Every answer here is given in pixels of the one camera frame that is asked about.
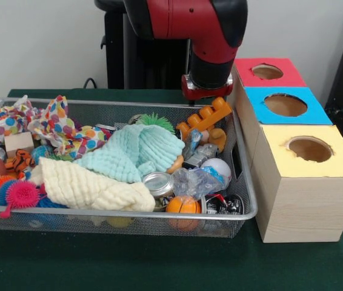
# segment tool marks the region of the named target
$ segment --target stacked boxes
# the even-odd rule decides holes
[[[236,109],[265,243],[338,241],[343,137],[288,59],[237,59]]]

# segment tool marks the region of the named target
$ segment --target white ball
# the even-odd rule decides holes
[[[218,159],[218,158],[209,159],[208,161],[203,163],[201,167],[213,167],[220,175],[224,177],[225,185],[226,185],[225,188],[228,187],[232,179],[231,168],[222,159]]]

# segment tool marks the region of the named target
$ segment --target yellow box lid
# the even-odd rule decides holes
[[[335,125],[262,125],[282,177],[343,177],[343,137]]]

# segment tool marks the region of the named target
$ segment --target black cable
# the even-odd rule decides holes
[[[98,86],[96,85],[96,82],[95,82],[95,80],[94,79],[92,79],[92,78],[88,78],[87,80],[86,80],[86,82],[84,83],[84,86],[82,86],[82,88],[83,89],[86,89],[87,88],[87,86],[88,86],[88,83],[89,82],[92,82],[92,84],[93,84],[93,88],[95,88],[95,89],[97,89],[98,88]]]

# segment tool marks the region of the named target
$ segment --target circular hole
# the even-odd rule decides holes
[[[283,77],[283,72],[281,69],[267,64],[260,64],[256,67],[253,67],[252,72],[255,76],[266,80],[279,79]]]
[[[332,150],[328,144],[312,136],[302,136],[290,141],[288,148],[306,161],[325,162]]]
[[[296,117],[307,111],[307,105],[304,101],[288,94],[273,94],[264,99],[264,104],[272,112],[288,117]]]

